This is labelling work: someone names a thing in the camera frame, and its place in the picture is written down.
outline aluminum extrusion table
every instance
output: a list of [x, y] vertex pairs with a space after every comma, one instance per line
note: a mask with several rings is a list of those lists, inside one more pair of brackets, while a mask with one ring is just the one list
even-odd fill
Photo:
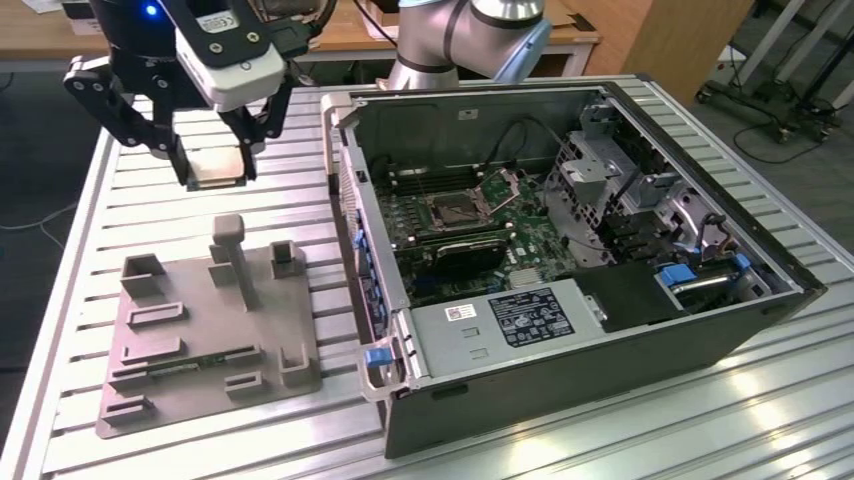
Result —
[[[660, 87], [626, 89], [774, 233], [828, 294], [713, 368], [397, 460], [358, 389], [357, 329], [325, 184], [319, 98], [302, 89], [246, 188], [189, 194], [171, 168], [103, 134], [49, 305], [0, 478], [769, 478], [854, 471], [853, 258]], [[211, 112], [178, 115], [187, 148], [234, 142]], [[310, 263], [323, 388], [111, 440], [95, 435], [126, 255], [205, 254], [214, 215], [247, 248], [294, 239]]]

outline wooden cabinet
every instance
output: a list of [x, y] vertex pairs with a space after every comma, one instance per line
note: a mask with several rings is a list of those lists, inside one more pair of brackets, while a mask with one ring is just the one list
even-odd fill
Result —
[[753, 0], [568, 0], [597, 27], [585, 75], [649, 73], [689, 104]]

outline gray carpet floor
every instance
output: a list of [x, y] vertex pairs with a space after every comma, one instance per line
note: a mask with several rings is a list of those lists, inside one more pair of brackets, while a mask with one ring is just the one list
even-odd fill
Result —
[[[749, 18], [736, 43], [750, 51], [773, 21], [774, 12], [764, 18]], [[773, 65], [790, 43], [804, 33], [790, 25], [769, 55]], [[834, 44], [822, 41], [793, 78], [802, 89]], [[347, 65], [330, 69], [321, 66], [315, 77], [334, 83], [343, 77]], [[754, 75], [750, 87], [768, 76]], [[822, 96], [833, 98], [854, 78], [854, 57], [837, 70]], [[0, 93], [0, 224], [33, 222], [75, 202], [83, 186], [98, 125], [61, 87], [61, 73], [18, 74], [12, 87]], [[0, 75], [0, 84], [6, 78]], [[733, 134], [766, 119], [744, 107], [716, 100], [696, 105], [692, 112], [716, 134], [730, 143]], [[844, 130], [837, 131], [821, 148], [786, 165], [752, 162], [773, 185], [818, 222], [845, 248], [854, 250], [854, 110], [842, 113]], [[754, 155], [770, 160], [789, 157], [814, 144], [796, 138], [778, 145], [761, 131], [752, 131], [741, 142]], [[74, 214], [49, 224], [65, 242]], [[35, 343], [42, 316], [62, 257], [58, 246], [38, 229], [21, 233], [0, 232], [0, 372], [25, 368]], [[0, 445], [18, 401], [23, 373], [0, 373]]]

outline motherboard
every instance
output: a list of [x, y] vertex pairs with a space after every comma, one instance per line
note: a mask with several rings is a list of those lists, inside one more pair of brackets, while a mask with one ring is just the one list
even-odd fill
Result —
[[544, 183], [497, 167], [442, 181], [398, 178], [378, 192], [414, 306], [549, 282], [576, 269], [549, 219]]

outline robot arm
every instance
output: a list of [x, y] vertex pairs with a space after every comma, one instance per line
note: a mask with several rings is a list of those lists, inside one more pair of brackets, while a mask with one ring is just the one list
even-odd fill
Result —
[[[169, 159], [189, 190], [246, 184], [257, 177], [265, 140], [282, 133], [297, 80], [287, 62], [309, 51], [333, 16], [327, 0], [315, 21], [291, 14], [317, 0], [285, 2], [263, 23], [250, 0], [90, 0], [110, 42], [110, 57], [77, 58], [65, 85], [126, 146], [146, 145]], [[552, 25], [545, 0], [401, 0], [398, 61], [389, 88], [458, 85], [462, 65], [505, 83], [528, 77]], [[146, 95], [151, 118], [125, 95]], [[246, 105], [266, 104], [253, 115]], [[189, 157], [174, 130], [178, 110], [213, 108], [238, 137], [225, 158]]]
[[545, 0], [401, 0], [399, 6], [390, 90], [456, 87], [457, 65], [501, 83], [530, 75], [552, 31]]
[[[282, 133], [297, 84], [286, 62], [309, 51], [335, 0], [317, 21], [262, 23], [247, 0], [91, 0], [110, 42], [110, 57], [77, 58], [65, 85], [119, 142], [146, 145], [169, 159], [189, 190], [255, 179], [254, 155]], [[151, 119], [125, 94], [154, 104]], [[246, 107], [267, 99], [261, 114]], [[239, 140], [233, 161], [194, 163], [173, 120], [182, 109], [213, 108]]]

